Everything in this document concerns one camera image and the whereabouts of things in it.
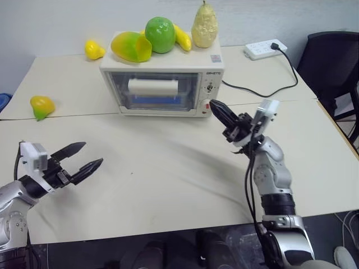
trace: white power strip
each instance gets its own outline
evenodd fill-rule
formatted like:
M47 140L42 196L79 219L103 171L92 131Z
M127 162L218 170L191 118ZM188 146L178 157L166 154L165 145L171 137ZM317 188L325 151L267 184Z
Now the white power strip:
M277 43L282 51L287 51L287 47L282 42L280 42L278 39L272 39L246 45L244 49L244 54L252 60L259 60L267 57L280 55L280 51L270 48L270 45L272 43Z

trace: power cord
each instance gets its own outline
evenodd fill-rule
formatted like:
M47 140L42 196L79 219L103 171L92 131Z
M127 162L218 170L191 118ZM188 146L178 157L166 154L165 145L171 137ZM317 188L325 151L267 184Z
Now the power cord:
M20 153L20 144L23 143L23 141L19 142L19 147L17 149L17 154L16 154L16 158L15 158L15 164L13 167L13 179L14 181L17 181L17 171L19 169L19 162L20 162L20 158L21 153ZM37 264L37 268L41 269L41 259L40 257L37 255L36 251L34 250L33 246L31 245L31 241L30 241L30 234L29 234L29 230L27 230L27 245L26 245L27 249L29 250L29 263L30 263L30 269L34 268L34 261L33 261L33 255L36 259L36 264Z
M247 203L248 203L248 207L249 210L251 212L252 218L253 218L253 224L254 224L254 228L258 237L259 242L261 243L261 245L263 245L263 240L262 240L262 236L260 233L260 228L259 228L259 224L257 222L257 217L256 217L256 207L255 207L255 199L254 199L254 188L253 188L253 168L254 168L254 162L255 162L255 153L254 153L254 142L255 142L255 134L258 132L258 128L259 126L256 126L253 129L253 132L251 134L251 139L249 142L249 164L246 170L246 174L245 174L245 195L246 195L246 199L247 199ZM250 182L250 195L248 193L248 176L249 176L249 182Z
M297 85L298 85L298 77L297 77L297 75L296 75L296 72L294 71L294 68L293 68L293 65L292 65L292 63L291 63L291 60L289 60L289 58L288 58L288 56L286 55L286 53L280 49L280 47L279 47L279 45L278 45L277 43L272 43L271 46L270 46L270 48L271 48L271 49L274 49L274 50L280 51L280 52L285 56L285 58L287 59L289 65L291 66L291 69L292 69L294 78L295 78L295 80L296 80L296 82L295 82L293 85L291 85L291 86L286 86L286 87L282 87L282 88L278 89L277 91L272 92L272 93L269 94L269 95L263 95L263 94L260 94L260 93L258 93L258 92L256 92L256 91L254 91L254 90L251 90L251 89L249 89L249 88L245 88L245 87L240 87L240 86L235 86L235 85L229 84L229 83L225 82L224 80L222 80L222 83L225 84L225 85L227 85L227 86L229 86L229 87L235 88L235 89L248 91L248 92L250 92L250 93L252 93L252 94L255 94L255 95L259 96L259 97L262 97L262 98L271 97L271 96L275 95L276 93L278 93L278 92L280 92L280 91L282 91L282 90L285 90L285 89L288 89L288 88L292 88L292 87L297 86Z
M353 232L353 229L352 229L352 227L351 227L351 223L352 223L353 219L354 219L357 215L359 215L359 212L355 213L355 214L350 218L350 220L349 220L349 222L348 222L348 225L347 225L347 223L346 223L347 217L348 217L351 213L353 213L353 212L355 212L355 211L350 211L350 212L348 212L348 213L345 215L344 219L341 219L341 218L338 216L338 214L336 214L336 213L334 214L334 216L336 216L336 218L342 223L342 240L343 240L343 247L345 247L344 228L346 228L347 231L349 232L350 237L351 237L352 240L353 240L353 244L354 244L355 248L359 251L359 242L357 242L357 240L355 239L354 232Z

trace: blue object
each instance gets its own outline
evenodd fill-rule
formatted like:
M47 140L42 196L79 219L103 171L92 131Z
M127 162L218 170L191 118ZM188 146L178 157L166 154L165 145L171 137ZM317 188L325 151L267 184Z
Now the blue object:
M0 94L0 112L10 102L11 98L12 98L12 95L10 95L10 94Z

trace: toy fruit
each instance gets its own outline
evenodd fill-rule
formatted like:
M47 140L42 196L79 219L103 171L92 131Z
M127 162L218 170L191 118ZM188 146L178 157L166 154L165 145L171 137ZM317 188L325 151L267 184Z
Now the toy fruit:
M144 35L123 32L112 40L111 50L130 62L144 62L151 58L152 45Z
M90 60L97 60L105 55L106 50L101 48L93 40L88 40L85 43L85 54Z
M181 48L189 52L192 48L192 41L190 36L179 28L176 24L173 24L174 30L176 32L176 42L181 46Z
M46 96L33 96L30 99L30 104L33 107L34 115L37 120L46 118L55 110L54 102Z
M200 48L210 47L217 36L218 22L212 6L206 1L197 11L191 32L194 43Z
M149 20L145 35L152 44L152 50L157 53L169 52L176 41L173 23L164 17L154 17Z

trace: white toaster oven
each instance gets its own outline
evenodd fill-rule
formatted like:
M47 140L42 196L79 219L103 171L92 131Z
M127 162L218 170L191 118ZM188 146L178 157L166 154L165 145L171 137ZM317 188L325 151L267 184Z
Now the white toaster oven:
M122 114L208 117L224 64L217 38L210 48L193 45L188 53L176 44L143 63L118 58L109 47L100 70Z

